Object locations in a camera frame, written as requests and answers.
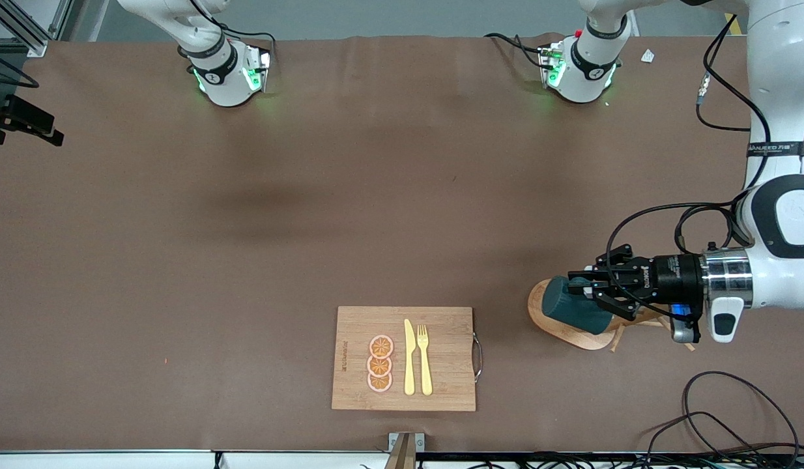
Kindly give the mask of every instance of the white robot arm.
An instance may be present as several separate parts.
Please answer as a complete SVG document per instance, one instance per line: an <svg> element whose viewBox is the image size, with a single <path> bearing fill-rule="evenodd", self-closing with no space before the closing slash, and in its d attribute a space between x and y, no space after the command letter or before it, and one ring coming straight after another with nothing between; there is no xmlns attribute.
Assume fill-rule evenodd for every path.
<svg viewBox="0 0 804 469"><path fill-rule="evenodd" d="M119 3L128 12L161 27L179 43L194 65L199 88L214 104L237 106L264 90L269 52L239 39L226 38L223 30L199 11L222 12L230 0L119 0Z"/></svg>
<svg viewBox="0 0 804 469"><path fill-rule="evenodd" d="M596 99L629 35L625 15L656 3L581 0L588 27L560 44L560 56L550 54L556 68L548 84L574 102ZM603 253L595 265L570 272L567 288L626 319L645 303L671 305L673 338L681 342L698 341L704 311L715 341L729 342L746 309L804 309L804 0L706 6L749 13L750 98L764 121L753 113L745 190L735 210L745 246L643 258L626 244L610 259Z"/></svg>

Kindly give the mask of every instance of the wire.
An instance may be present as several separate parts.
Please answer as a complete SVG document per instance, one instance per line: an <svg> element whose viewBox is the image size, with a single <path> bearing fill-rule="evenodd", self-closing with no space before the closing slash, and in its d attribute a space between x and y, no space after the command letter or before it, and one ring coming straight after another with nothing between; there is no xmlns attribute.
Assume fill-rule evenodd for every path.
<svg viewBox="0 0 804 469"><path fill-rule="evenodd" d="M729 211L721 210L721 207L729 206L729 205L733 204L733 202L734 202L734 200L730 200L729 202L723 202L723 203L720 203L720 204L714 203L714 202L685 202L685 203L681 203L681 204L657 205L655 207L650 207L650 208L645 208L644 210L640 210L639 212L637 212L635 214L632 214L632 216L629 216L628 218L622 220L622 222L619 223L619 225L617 225L616 228L614 228L613 232L610 234L610 237L608 237L608 242L607 242L607 245L605 246L605 264L607 265L608 277L610 278L611 284L613 284L614 287L617 288L617 290L622 292L623 296L628 297L631 300L634 300L635 303L637 303L637 305L639 305L639 306L643 306L643 307L646 307L648 309L651 309L652 311L655 311L656 313L660 313L661 315L664 315L665 317L670 317L670 318L673 318L673 319L676 319L676 320L688 321L690 319L689 317L686 317L685 315L676 315L676 314L671 313L669 311L665 311L665 309L657 308L656 306L650 305L650 303L648 303L645 300L639 298L638 296L635 296L635 294L632 294L631 292L629 292L628 290L626 290L625 288L622 287L622 285L619 283L619 279L617 279L616 276L613 274L613 264L610 261L610 252L611 252L611 250L613 250L613 242L614 242L614 240L616 240L616 235L618 235L619 232L622 231L622 229L625 228L626 225L628 225L628 223L631 223L633 220L636 220L641 216L646 216L647 214L651 214L651 213L654 213L654 212L659 212L659 211L662 211L662 210L674 210L674 208L690 208L690 209L694 208L695 210L699 210L699 211L694 212L694 213L699 213L700 211L705 211L705 210L718 210L722 214L725 214L725 212L729 212ZM734 232L734 229L736 228L736 224L737 224L737 222L734 221L732 219L732 217L734 217L734 214L730 214L730 217L726 217L726 219L727 219L726 224L727 224L727 227L729 229L730 240L732 239L731 234ZM675 228L675 235L677 234L678 231L680 231L680 233L682 234L682 223L678 223L678 226ZM678 243L678 241L675 238L675 244L677 244L677 247L680 247L682 243Z"/></svg>
<svg viewBox="0 0 804 469"><path fill-rule="evenodd" d="M706 69L707 74L711 75L711 77L715 78L715 80L717 80L718 83L723 85L724 88L726 88L733 95L741 99L741 101L744 104L747 104L747 106L749 106L749 108L753 111L753 113L756 113L758 120L762 123L762 127L764 128L765 143L768 145L769 142L771 142L771 133L769 132L768 120L766 120L762 111L758 108L758 106L756 106L756 104L753 103L753 101L750 101L750 99L745 97L741 92L739 92L735 87L733 87L732 84L729 84L727 80L724 80L724 78L721 77L721 75L718 74L714 70L714 68L712 68L713 63L715 62L715 58L717 57L718 52L721 50L721 45L723 45L724 38L726 38L726 34L729 31L729 27L732 26L737 17L738 16L736 15L732 15L729 21L726 22L726 25L723 27L723 29L721 29L721 32L718 33L717 36L715 36L715 39L712 40L711 44L709 44L709 47L706 48L706 52L703 54L703 68ZM700 119L700 121L706 124L706 121L702 118L702 115L700 115L700 104L696 105L696 109L698 119ZM653 213L660 210L672 210L673 208L687 208L687 210L682 214L682 216L677 222L677 225L675 226L675 246L677 246L677 248L681 250L681 252L691 253L685 247L685 240L683 238L684 223L687 222L687 220L690 219L695 214L699 214L710 210L716 210L720 212L724 216L724 219L726 220L726 241L723 244L721 244L721 249L728 247L730 241L732 240L738 241L738 243L742 244L742 246L747 246L747 237L745 237L745 235L739 228L738 216L736 215L736 208L738 207L739 202L741 202L741 200L747 195L749 190L758 182L758 179L760 178L760 175L762 175L762 172L766 166L766 162L768 162L768 155L765 154L762 157L762 163L759 164L758 169L756 170L756 173L753 176L753 179L751 179L750 183L745 185L745 189L742 190L738 196L735 196L735 199L730 200L730 202L726 203L699 202L699 203L658 205L656 207L646 208L646 210L641 210L633 214L633 216L630 216L625 220L623 220L623 222L620 223L619 226L616 227L616 229L614 229L613 233L610 235L610 238L608 238L607 246L605 246L605 258L607 259L608 277L610 277L611 284L613 284L614 287L617 288L617 290L622 292L623 296L628 297L631 300L634 300L638 306L646 307L647 309L651 309L652 311L658 312L662 315L665 315L666 317L670 317L676 320L689 321L690 318L686 317L685 315L675 315L669 311L665 311L664 309L652 306L643 299L638 298L631 292L622 288L622 285L619 283L619 280L616 279L616 276L613 274L613 265L610 263L610 251L613 249L613 241L616 238L616 235L618 235L619 232L622 231L622 228L625 227L625 225L641 216L644 216L645 214ZM700 317L691 318L691 320L697 321L699 320L699 318Z"/></svg>
<svg viewBox="0 0 804 469"><path fill-rule="evenodd" d="M244 33L242 31L232 29L231 27L229 27L229 25L227 25L225 23L220 23L220 21L217 21L216 19L214 19L214 17L212 17L208 12L205 12L205 10L203 10L202 7L199 6L199 3L197 3L196 0L189 0L189 1L190 1L191 5L193 5L194 8L196 8L196 11L199 12L200 15L202 15L203 18L207 19L209 21L209 23L214 24L214 26L219 27L220 29L222 29L226 33L232 33L233 35L238 35L238 36L267 36L269 39L272 40L272 50L274 51L274 43L276 42L276 40L275 40L274 36L271 35L270 33L265 33L265 32L261 32L261 33Z"/></svg>
<svg viewBox="0 0 804 469"><path fill-rule="evenodd" d="M497 464L492 464L489 461L486 461L483 464L478 464L477 466L468 467L467 469L480 469L482 467L487 467L488 469L505 469L503 466L498 466Z"/></svg>
<svg viewBox="0 0 804 469"><path fill-rule="evenodd" d="M527 47L527 46L525 46L523 44L519 44L518 42L515 41L515 39L507 38L507 36L501 35L501 33L489 33L488 35L485 35L483 37L484 38L501 39L502 41L507 42L507 44L509 44L513 48L522 48L522 50L525 50L525 51L533 51L534 53L538 53L538 48L529 48L529 47Z"/></svg>
<svg viewBox="0 0 804 469"><path fill-rule="evenodd" d="M553 69L551 65L546 65L546 64L543 64L543 63L536 62L536 60L533 60L533 58L530 56L530 52L531 53L538 53L540 48L549 47L550 44L542 44L542 45L539 45L536 48L530 48L530 47L527 47L527 46L524 45L524 42L521 41L521 37L518 36L518 35L515 35L515 38L512 38L512 39L507 38L507 36L501 35L501 33L489 33L488 35L485 35L483 37L484 38L496 38L496 39L501 39L503 41L506 41L506 43L509 44L510 46L512 46L513 48L518 48L519 50L523 51L524 56L526 57L526 59L529 60L530 63L532 63L533 65L538 66L538 68L542 68L542 69L545 69L545 70L552 70Z"/></svg>
<svg viewBox="0 0 804 469"><path fill-rule="evenodd" d="M15 72L15 74L19 75L20 77L29 80L28 83L24 83L20 80L11 79L11 77L9 77L8 75L4 74L3 72L0 72L1 76L3 76L4 78L8 78L8 79L0 78L0 83L19 86L21 88L40 88L40 84L38 83L37 80L32 78L29 74L26 74L26 72L24 72L23 70L17 68L17 66L12 65L2 57L0 57L0 63L9 68L11 71Z"/></svg>
<svg viewBox="0 0 804 469"><path fill-rule="evenodd" d="M527 60L530 61L530 63L532 63L535 66L538 66L538 68L542 68L542 69L545 69L545 70L552 70L553 69L552 65L547 65L545 63L535 62L535 60L533 60L532 57L530 57L530 53L528 53L526 51L526 48L524 47L523 42L521 42L521 37L520 36L515 35L515 41L518 42L518 47L521 48L521 51L523 51L524 56L526 57Z"/></svg>
<svg viewBox="0 0 804 469"><path fill-rule="evenodd" d="M700 104L695 104L695 112L697 113L697 120L700 121L701 124L706 125L706 127L715 128L716 130L726 130L729 132L748 132L750 131L749 127L726 127L723 125L712 124L711 122L704 119L704 117L700 114Z"/></svg>
<svg viewBox="0 0 804 469"><path fill-rule="evenodd" d="M794 448L793 443L757 443L755 445L751 445L754 450L766 450L769 448ZM801 443L799 444L799 449L804 450L804 445Z"/></svg>
<svg viewBox="0 0 804 469"><path fill-rule="evenodd" d="M723 44L723 40L726 38L726 32L729 30L729 27L735 23L736 18L738 18L737 15L732 15L732 17L729 18L729 21L726 22L724 29L721 30L721 32L715 37L715 40L709 44L709 48L706 48L706 53L703 54L703 68L706 69L706 72L708 72L712 78L715 78L715 81L723 85L724 88L728 89L733 95L738 97L738 99L741 99L744 104L747 104L747 106L753 110L753 113L757 116L758 120L762 124L762 127L764 128L764 143L765 145L769 145L769 143L771 143L771 131L769 130L768 120L766 120L762 110L760 110L759 107L753 103L753 101L750 101L747 96L744 96L742 92L739 92L734 86L732 86L732 84L729 84L727 80L724 80L724 78L722 78L721 75L718 74L714 68L712 68L712 63L714 63L718 51L721 50L721 44ZM759 164L753 179L751 179L750 183L747 184L747 188L751 188L756 185L760 175L762 175L762 172L768 163L768 158L769 156L767 154L762 157L762 163Z"/></svg>
<svg viewBox="0 0 804 469"><path fill-rule="evenodd" d="M723 45L723 40L724 40L724 38L726 38L726 33L729 31L729 27L732 26L733 21L735 21L735 16L734 15L733 15L732 18L730 18L729 21L726 22L726 25L723 27L723 29L721 29L721 32L718 33L717 36L715 36L715 41L712 42L712 44L715 44L714 50L711 50L712 47L710 45L709 49L703 55L704 68L706 68L707 65L708 65L708 68L706 68L707 70L709 68L712 68L712 66L715 65L715 58L717 57L718 52L721 50L721 45ZM708 57L708 53L709 53L710 50L711 50L711 59ZM706 83L706 78L708 78L710 76L711 76L711 74L709 74L708 71L706 72L706 75L704 75L704 78L703 78L704 82L702 84L702 91L703 91L704 94L706 93L706 87L708 87L708 83ZM698 98L697 104L695 105L695 112L697 114L697 120L699 120L703 125L706 125L706 127L716 128L717 130L726 130L726 131L731 131L731 132L748 132L748 131L750 131L750 128L748 128L748 127L726 127L726 126L723 126L723 125L711 124L710 122L706 121L706 119L704 119L703 115L700 113L700 107L702 106L702 104L703 104L703 96L700 96L700 98Z"/></svg>
<svg viewBox="0 0 804 469"><path fill-rule="evenodd" d="M650 461L650 457L652 456L652 451L654 451L654 444L656 443L656 440L661 436L661 434L663 434L665 431L669 430L671 427L675 427L675 425L679 425L680 423L685 422L685 421L688 421L690 424L692 424L693 416L707 416L707 418L711 418L713 421L715 421L715 423L717 423L722 428L724 428L724 430L727 430L728 433L730 433L736 440L739 440L739 442L741 442L741 444L743 444L744 446L749 446L749 443L747 443L743 438L741 438L738 433L735 433L735 431L730 429L730 427L728 427L727 424L724 424L720 419L716 418L711 413L703 412L702 410L697 410L697 412L688 412L686 410L685 415L682 415L682 416L679 416L676 419L673 419L672 421L670 421L667 424L665 424L660 430L656 431L656 433L654 434L654 436L652 436L652 439L650 439L650 442L648 443L648 451L646 452L646 459ZM719 453L718 456L728 458L725 454L722 454L722 453ZM744 467L752 467L752 466L745 466L742 463L739 464L739 465L744 466Z"/></svg>
<svg viewBox="0 0 804 469"><path fill-rule="evenodd" d="M552 466L549 466L546 469L552 469L553 467L557 466L565 466L569 469L569 467L571 467L569 464L571 463L575 465L576 469L581 469L579 462L583 462L587 465L587 467L590 467L590 469L596 469L596 467L593 466L593 463L577 454L562 454L554 451L536 451L533 453L533 456L547 457L550 459L549 462L554 463Z"/></svg>
<svg viewBox="0 0 804 469"><path fill-rule="evenodd" d="M712 451L717 453L718 456L727 457L723 452L719 451L717 448L715 448L715 446L713 446L711 443L709 443L709 440L706 440L705 437L703 437L703 434L700 433L700 430L697 428L697 425L695 425L694 420L691 419L691 415L690 415L690 412L689 412L689 392L691 391L691 386L694 386L694 383L697 380L699 380L700 378L708 376L708 375L718 375L718 376L722 376L722 377L728 377L728 378L730 378L732 380L736 380L739 383L742 383L743 385L749 387L750 389L752 389L753 391L758 393L761 397L764 398L765 401L767 401L771 406L773 406L775 408L775 411L778 412L778 415L781 416L781 419L783 419L785 421L785 423L787 424L787 427L790 430L790 434L792 434L792 436L793 436L793 457L792 457L792 460L790 460L790 464L788 464L786 466L786 469L792 469L793 466L796 465L796 459L799 457L799 450L801 448L800 448L800 445L799 445L799 436L796 433L796 428L793 427L793 423L790 421L790 418L787 416L787 414L784 412L784 410L781 409L781 407L778 406L778 404L775 403L774 400L772 400L771 397L766 395L766 392L762 391L758 386L754 385L753 383L750 383L750 381L745 380L745 379L743 379L741 377L738 377L736 375L733 375L732 373L727 373L726 371L704 371L702 373L698 373L697 375L694 375L691 378L691 380L689 380L689 382L685 384L685 388L683 388L683 412L685 412L685 415L688 416L689 425L691 426L691 429L694 430L695 434L697 434L697 437L705 445L709 446L709 448L711 448ZM718 424L721 424L722 427L724 427L727 430L729 430L729 427L727 427L726 425L722 424L720 421L718 421ZM736 438L739 439L737 434L735 434L732 430L729 430L729 431L730 431L730 433L733 434L733 436L735 436ZM745 442L744 440L741 440L741 444L744 445L745 448L750 446L749 443Z"/></svg>

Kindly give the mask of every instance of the brown paper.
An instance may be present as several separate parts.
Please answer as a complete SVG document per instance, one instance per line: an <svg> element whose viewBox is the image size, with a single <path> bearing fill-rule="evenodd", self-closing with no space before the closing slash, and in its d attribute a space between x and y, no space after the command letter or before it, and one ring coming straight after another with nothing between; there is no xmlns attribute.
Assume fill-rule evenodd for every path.
<svg viewBox="0 0 804 469"><path fill-rule="evenodd" d="M610 354L525 311L634 211L739 190L747 137L694 115L708 42L632 38L586 105L491 39L279 42L279 93L237 109L210 104L170 42L51 44L22 95L65 145L0 149L0 450L372 451L407 430L435 451L643 450L710 369L765 389L804 441L804 312L747 313L734 343L695 353L630 330ZM729 38L717 65L739 89L744 54ZM749 116L714 85L704 112ZM690 248L723 237L709 215ZM677 216L619 241L675 252ZM477 412L330 410L339 305L473 307ZM694 408L789 439L751 392L700 385ZM656 447L703 449L680 428Z"/></svg>

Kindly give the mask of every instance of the cutting board handle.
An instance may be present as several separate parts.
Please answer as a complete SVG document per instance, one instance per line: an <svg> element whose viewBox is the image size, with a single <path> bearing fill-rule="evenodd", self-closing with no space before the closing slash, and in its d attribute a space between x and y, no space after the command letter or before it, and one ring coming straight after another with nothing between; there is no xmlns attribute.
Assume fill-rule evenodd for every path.
<svg viewBox="0 0 804 469"><path fill-rule="evenodd" d="M472 367L476 368L474 372L474 383L480 379L480 374L483 373L483 345L480 344L480 339L477 338L477 332L471 333L471 339L474 341L474 348L477 349L477 366L474 365L474 353L472 353Z"/></svg>

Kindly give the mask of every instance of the wooden board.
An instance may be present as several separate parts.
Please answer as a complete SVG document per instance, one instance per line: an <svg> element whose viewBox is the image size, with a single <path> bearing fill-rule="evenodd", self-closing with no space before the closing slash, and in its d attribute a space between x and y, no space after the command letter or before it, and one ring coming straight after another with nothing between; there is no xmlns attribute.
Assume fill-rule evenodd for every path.
<svg viewBox="0 0 804 469"><path fill-rule="evenodd" d="M405 395L405 319L416 332L428 326L428 359L432 395L422 394L420 349L414 351L416 392ZM349 410L465 410L476 409L472 365L471 308L340 306L336 327L333 409ZM367 386L370 339L390 336L393 384L378 393Z"/></svg>

